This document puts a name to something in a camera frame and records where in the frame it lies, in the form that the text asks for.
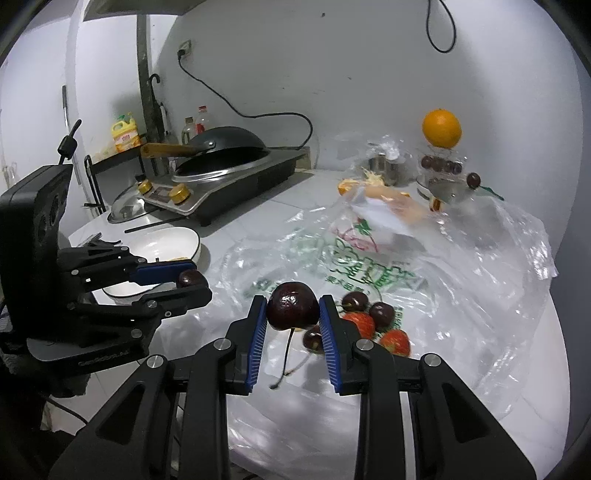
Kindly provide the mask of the glass fruit container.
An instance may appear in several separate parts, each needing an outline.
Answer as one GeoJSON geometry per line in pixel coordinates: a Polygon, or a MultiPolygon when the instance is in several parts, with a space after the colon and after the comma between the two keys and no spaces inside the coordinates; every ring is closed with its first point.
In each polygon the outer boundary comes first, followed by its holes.
{"type": "Polygon", "coordinates": [[[426,186],[432,180],[463,182],[468,159],[459,150],[422,144],[418,148],[418,180],[426,186]]]}

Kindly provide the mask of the oil bottle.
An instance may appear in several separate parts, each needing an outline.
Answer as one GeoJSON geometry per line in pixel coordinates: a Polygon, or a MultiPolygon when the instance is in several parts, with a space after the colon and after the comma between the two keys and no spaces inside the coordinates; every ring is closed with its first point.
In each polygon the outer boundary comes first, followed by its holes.
{"type": "Polygon", "coordinates": [[[188,145],[190,140],[197,136],[197,126],[192,117],[186,117],[184,119],[184,126],[181,130],[181,144],[188,145]]]}

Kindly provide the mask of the peeled orange half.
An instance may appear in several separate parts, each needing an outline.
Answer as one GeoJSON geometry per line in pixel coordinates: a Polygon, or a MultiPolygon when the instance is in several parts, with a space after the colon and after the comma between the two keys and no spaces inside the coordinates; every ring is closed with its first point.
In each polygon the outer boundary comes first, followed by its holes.
{"type": "Polygon", "coordinates": [[[377,174],[376,172],[372,171],[372,170],[368,170],[363,168],[362,169],[363,172],[363,177],[360,179],[356,179],[356,178],[346,178],[346,179],[342,179],[341,182],[339,182],[338,185],[338,192],[339,195],[345,195],[346,193],[348,193],[349,191],[351,191],[353,188],[356,188],[358,186],[363,186],[363,187],[383,187],[385,186],[385,181],[384,178],[381,174],[377,174]]]}

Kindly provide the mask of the small steel lidded pot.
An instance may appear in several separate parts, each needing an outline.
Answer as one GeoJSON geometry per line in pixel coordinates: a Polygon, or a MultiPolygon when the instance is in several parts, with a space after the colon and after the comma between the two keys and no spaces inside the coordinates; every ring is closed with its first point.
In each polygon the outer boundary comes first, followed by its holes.
{"type": "Polygon", "coordinates": [[[484,186],[476,172],[460,176],[427,175],[417,180],[418,194],[428,201],[434,212],[442,212],[447,207],[458,205],[474,196],[492,196],[500,201],[505,198],[491,187],[484,186]]]}

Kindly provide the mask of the white round plate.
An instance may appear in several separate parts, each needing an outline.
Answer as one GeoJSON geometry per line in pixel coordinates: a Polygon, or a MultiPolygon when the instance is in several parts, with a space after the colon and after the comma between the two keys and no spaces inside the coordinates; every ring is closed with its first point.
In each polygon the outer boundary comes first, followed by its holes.
{"type": "MultiPolygon", "coordinates": [[[[135,256],[148,262],[173,260],[194,260],[200,256],[201,241],[197,232],[186,227],[166,227],[156,230],[142,230],[130,234],[123,242],[135,256]]],[[[103,292],[114,298],[127,298],[143,294],[159,286],[138,285],[122,282],[103,288],[103,292]]]]}

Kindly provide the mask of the orange peel piece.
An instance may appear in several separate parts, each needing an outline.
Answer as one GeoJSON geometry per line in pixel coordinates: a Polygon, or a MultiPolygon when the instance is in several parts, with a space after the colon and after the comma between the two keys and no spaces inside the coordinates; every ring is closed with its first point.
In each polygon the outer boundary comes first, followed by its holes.
{"type": "Polygon", "coordinates": [[[409,194],[388,186],[367,186],[365,194],[367,198],[383,201],[394,215],[407,224],[417,223],[430,215],[430,211],[409,194]]]}

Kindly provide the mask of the red cap sauce bottle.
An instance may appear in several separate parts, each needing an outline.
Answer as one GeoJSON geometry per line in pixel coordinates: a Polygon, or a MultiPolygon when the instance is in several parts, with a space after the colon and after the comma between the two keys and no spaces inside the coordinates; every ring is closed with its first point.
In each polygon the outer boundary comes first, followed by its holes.
{"type": "Polygon", "coordinates": [[[195,119],[195,129],[197,129],[197,134],[200,135],[205,131],[211,130],[213,127],[213,120],[211,117],[211,113],[209,113],[208,108],[206,105],[201,105],[198,107],[197,118],[195,119]]]}

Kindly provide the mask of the yellow detergent bottle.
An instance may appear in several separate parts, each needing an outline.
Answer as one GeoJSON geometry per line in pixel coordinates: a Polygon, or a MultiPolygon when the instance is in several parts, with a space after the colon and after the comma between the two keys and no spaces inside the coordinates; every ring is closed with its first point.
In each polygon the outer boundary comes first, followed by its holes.
{"type": "Polygon", "coordinates": [[[141,145],[137,124],[132,114],[120,115],[111,127],[115,151],[121,153],[141,145]]]}

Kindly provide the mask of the whole orange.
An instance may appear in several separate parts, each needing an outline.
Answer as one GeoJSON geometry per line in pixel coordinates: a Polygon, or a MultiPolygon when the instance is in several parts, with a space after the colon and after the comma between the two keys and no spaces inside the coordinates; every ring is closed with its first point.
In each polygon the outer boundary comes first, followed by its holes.
{"type": "Polygon", "coordinates": [[[423,120],[422,131],[426,140],[438,148],[453,149],[462,138],[460,121],[445,109],[429,112],[423,120]]]}

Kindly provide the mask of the dark cherry with stem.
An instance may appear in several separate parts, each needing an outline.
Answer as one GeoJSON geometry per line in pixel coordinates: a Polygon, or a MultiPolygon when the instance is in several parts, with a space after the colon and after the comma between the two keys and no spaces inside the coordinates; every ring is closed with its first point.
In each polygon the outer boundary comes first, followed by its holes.
{"type": "Polygon", "coordinates": [[[266,305],[266,320],[273,329],[288,331],[280,378],[270,385],[271,390],[276,390],[287,373],[288,352],[290,352],[294,331],[307,330],[318,324],[320,304],[314,291],[307,284],[297,281],[284,282],[270,295],[266,305]]]}

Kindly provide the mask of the small crumpled plastic bag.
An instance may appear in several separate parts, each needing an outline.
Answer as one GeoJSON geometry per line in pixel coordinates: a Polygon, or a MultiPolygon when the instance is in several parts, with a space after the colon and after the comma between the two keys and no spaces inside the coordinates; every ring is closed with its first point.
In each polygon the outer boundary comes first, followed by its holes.
{"type": "Polygon", "coordinates": [[[335,137],[335,158],[345,168],[345,179],[401,187],[418,177],[415,155],[402,139],[388,134],[339,134],[335,137]]]}

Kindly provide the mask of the red strawberry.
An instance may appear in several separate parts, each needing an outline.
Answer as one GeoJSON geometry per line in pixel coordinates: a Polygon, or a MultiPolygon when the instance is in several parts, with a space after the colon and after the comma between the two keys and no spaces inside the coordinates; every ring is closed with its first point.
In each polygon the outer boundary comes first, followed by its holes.
{"type": "Polygon", "coordinates": [[[411,354],[409,336],[401,329],[392,329],[384,333],[379,340],[379,344],[393,355],[408,358],[411,354]]]}
{"type": "Polygon", "coordinates": [[[376,334],[375,322],[368,313],[348,312],[342,315],[342,320],[353,322],[358,328],[362,338],[373,340],[376,334]]]}

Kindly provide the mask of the induction cooker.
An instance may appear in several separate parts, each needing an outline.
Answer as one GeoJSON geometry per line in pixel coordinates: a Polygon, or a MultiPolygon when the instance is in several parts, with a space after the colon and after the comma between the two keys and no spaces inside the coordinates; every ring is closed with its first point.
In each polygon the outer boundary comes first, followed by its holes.
{"type": "Polygon", "coordinates": [[[308,167],[308,148],[273,148],[266,156],[242,165],[146,180],[138,193],[147,205],[193,217],[206,226],[215,217],[287,181],[298,168],[308,167]]]}

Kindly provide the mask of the printed clear plastic bag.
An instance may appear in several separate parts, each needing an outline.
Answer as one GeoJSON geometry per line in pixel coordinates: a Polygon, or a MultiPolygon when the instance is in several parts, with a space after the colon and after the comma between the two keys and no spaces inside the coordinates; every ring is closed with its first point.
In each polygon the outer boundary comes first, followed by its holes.
{"type": "Polygon", "coordinates": [[[352,291],[396,310],[411,357],[440,354],[510,430],[539,476],[559,462],[564,426],[539,414],[539,355],[556,276],[543,223],[492,196],[474,196],[414,224],[356,188],[332,206],[245,238],[216,284],[243,309],[298,280],[341,303],[352,291]]]}

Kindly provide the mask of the black chopstick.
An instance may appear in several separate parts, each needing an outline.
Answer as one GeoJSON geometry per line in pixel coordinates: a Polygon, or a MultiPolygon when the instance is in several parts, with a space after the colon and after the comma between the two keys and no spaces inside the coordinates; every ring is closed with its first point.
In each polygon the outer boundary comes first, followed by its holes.
{"type": "Polygon", "coordinates": [[[170,219],[166,219],[166,220],[162,220],[162,221],[158,221],[158,222],[153,222],[153,223],[150,223],[150,224],[145,224],[145,225],[141,225],[141,226],[137,226],[137,227],[132,227],[132,228],[129,228],[129,229],[124,230],[124,233],[125,234],[131,234],[131,233],[139,232],[139,231],[150,229],[150,228],[155,228],[155,227],[159,227],[159,226],[167,226],[167,225],[171,225],[171,224],[177,223],[179,221],[184,221],[186,219],[187,219],[187,217],[177,216],[177,217],[174,217],[174,218],[170,218],[170,219]]]}

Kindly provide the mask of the steel range hood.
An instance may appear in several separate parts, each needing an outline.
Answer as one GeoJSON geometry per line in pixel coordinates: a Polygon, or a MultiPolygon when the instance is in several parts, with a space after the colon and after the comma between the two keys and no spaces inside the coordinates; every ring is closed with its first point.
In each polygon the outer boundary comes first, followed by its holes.
{"type": "Polygon", "coordinates": [[[182,16],[204,0],[92,0],[84,11],[84,20],[128,15],[182,16]]]}

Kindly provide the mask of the black umbrella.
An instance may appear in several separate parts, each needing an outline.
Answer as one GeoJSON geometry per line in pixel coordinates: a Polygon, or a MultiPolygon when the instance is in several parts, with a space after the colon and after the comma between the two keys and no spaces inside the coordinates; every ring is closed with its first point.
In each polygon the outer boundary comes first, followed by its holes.
{"type": "Polygon", "coordinates": [[[164,141],[168,135],[168,129],[165,122],[165,108],[161,102],[159,102],[155,95],[155,89],[153,82],[159,84],[161,82],[160,76],[157,73],[152,73],[148,78],[149,90],[151,103],[153,107],[153,121],[155,123],[156,131],[160,141],[164,141]]]}

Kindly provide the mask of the steel pot lid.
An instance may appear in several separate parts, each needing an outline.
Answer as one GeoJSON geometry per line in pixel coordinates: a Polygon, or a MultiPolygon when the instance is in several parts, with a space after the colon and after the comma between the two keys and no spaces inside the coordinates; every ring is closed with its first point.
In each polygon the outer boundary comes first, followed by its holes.
{"type": "Polygon", "coordinates": [[[110,207],[107,221],[111,224],[121,224],[146,214],[143,197],[137,186],[131,185],[115,198],[110,207]]]}

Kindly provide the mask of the black metal rack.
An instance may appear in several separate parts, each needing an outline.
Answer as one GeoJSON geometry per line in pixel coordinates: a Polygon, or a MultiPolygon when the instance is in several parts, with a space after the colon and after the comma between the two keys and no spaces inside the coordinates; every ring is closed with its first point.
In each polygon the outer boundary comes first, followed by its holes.
{"type": "Polygon", "coordinates": [[[102,214],[121,192],[137,182],[138,177],[145,178],[150,166],[141,157],[140,147],[137,146],[106,157],[99,154],[86,155],[83,169],[91,197],[86,206],[102,214]]]}

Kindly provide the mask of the black wok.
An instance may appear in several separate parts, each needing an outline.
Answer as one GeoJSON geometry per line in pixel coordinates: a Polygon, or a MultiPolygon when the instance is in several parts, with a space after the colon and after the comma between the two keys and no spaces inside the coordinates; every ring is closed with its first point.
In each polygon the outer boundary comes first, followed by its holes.
{"type": "Polygon", "coordinates": [[[180,177],[209,174],[263,159],[270,154],[256,134],[242,127],[222,126],[204,131],[186,145],[146,143],[142,158],[180,159],[174,174],[180,177]]]}

